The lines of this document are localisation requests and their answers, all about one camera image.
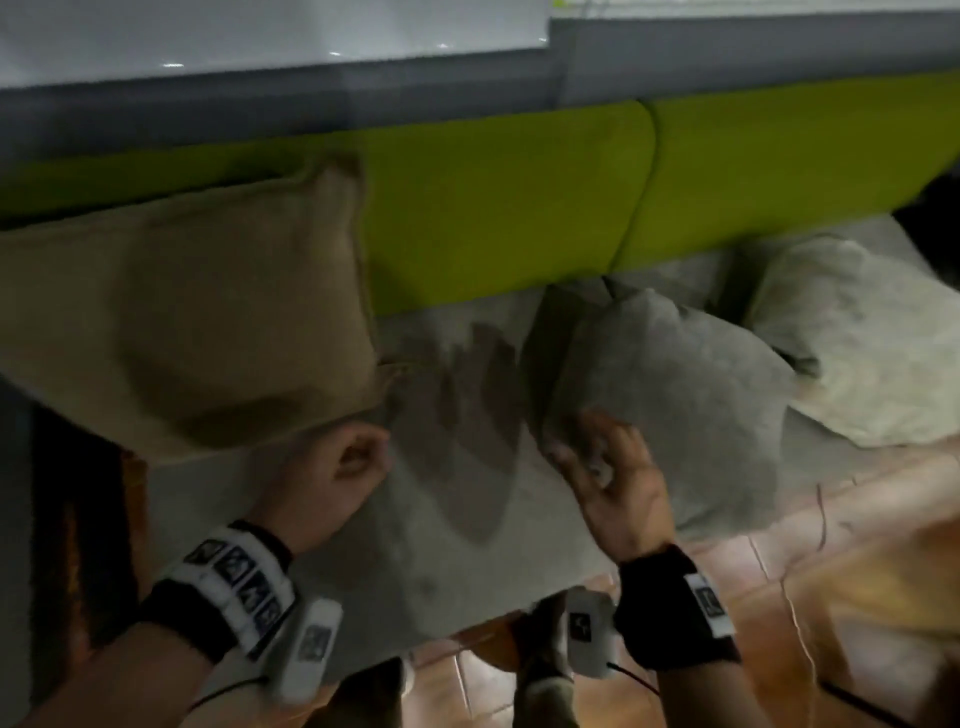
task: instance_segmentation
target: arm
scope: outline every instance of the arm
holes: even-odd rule
[[[616,625],[636,662],[658,668],[667,722],[671,728],[768,728],[732,639],[714,639],[692,601],[684,574],[696,569],[675,546],[666,484],[643,437],[603,412],[585,412],[580,422],[587,441],[604,448],[612,482],[604,487],[565,445],[548,446],[547,455],[573,490],[597,545],[620,567]]]
[[[319,546],[386,477],[389,437],[364,423],[327,432],[287,463],[245,521],[276,536],[289,549],[287,561]],[[140,621],[21,727],[173,728],[217,661],[177,631]]]

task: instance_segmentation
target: right hand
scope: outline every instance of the right hand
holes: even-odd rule
[[[580,427],[588,442],[605,446],[604,459],[613,467],[606,487],[570,447],[553,443],[545,450],[573,489],[597,545],[621,565],[673,544],[677,533],[663,473],[636,427],[599,410],[582,412]]]

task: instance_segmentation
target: beige pillow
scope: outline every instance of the beige pillow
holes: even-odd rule
[[[0,370],[162,462],[374,406],[352,165],[0,235]]]

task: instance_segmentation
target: gray pillow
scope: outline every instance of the gray pillow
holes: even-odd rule
[[[775,515],[780,436],[794,374],[745,328],[647,289],[577,329],[545,432],[581,452],[587,406],[634,423],[663,470],[686,539],[726,537]]]

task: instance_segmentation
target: left hand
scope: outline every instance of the left hand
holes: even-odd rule
[[[294,455],[246,520],[266,528],[299,556],[323,544],[387,476],[390,433],[350,422]]]

